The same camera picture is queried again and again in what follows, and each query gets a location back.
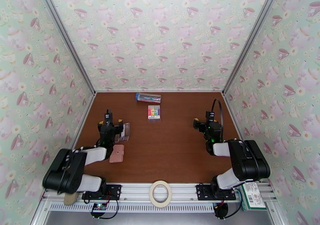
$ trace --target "masking tape roll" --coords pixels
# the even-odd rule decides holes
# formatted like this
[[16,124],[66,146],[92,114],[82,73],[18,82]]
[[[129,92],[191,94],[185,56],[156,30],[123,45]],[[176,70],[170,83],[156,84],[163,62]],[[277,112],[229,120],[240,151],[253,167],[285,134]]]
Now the masking tape roll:
[[[168,192],[168,197],[164,202],[158,202],[153,197],[153,191],[157,187],[164,187]],[[171,188],[167,182],[165,182],[163,180],[158,180],[151,185],[150,191],[149,191],[149,199],[150,199],[152,205],[154,205],[155,207],[158,207],[158,208],[166,207],[170,203],[171,198],[172,198],[172,191],[171,191]]]

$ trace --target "floral wallpaper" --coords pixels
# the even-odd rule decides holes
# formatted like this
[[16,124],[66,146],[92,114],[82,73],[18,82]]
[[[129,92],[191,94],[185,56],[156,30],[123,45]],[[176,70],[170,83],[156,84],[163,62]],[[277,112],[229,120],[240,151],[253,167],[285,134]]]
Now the floral wallpaper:
[[97,91],[222,90],[265,0],[53,0]]
[[290,224],[320,224],[320,0],[276,0],[227,92]]
[[91,93],[41,0],[0,5],[0,224],[29,224]]

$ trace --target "teapot pattern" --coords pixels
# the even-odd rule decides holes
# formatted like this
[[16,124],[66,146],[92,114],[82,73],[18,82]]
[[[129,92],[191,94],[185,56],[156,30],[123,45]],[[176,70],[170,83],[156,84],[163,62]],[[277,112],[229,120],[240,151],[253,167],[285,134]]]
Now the teapot pattern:
[[[42,177],[69,147],[91,92],[42,0],[2,0],[0,7],[0,224],[29,224]],[[94,28],[78,25],[74,33],[90,40]],[[92,66],[102,62],[96,58]]]
[[276,0],[226,92],[271,167],[288,224],[320,221],[319,12],[319,0]]
[[223,89],[264,0],[53,2],[94,88],[140,91]]

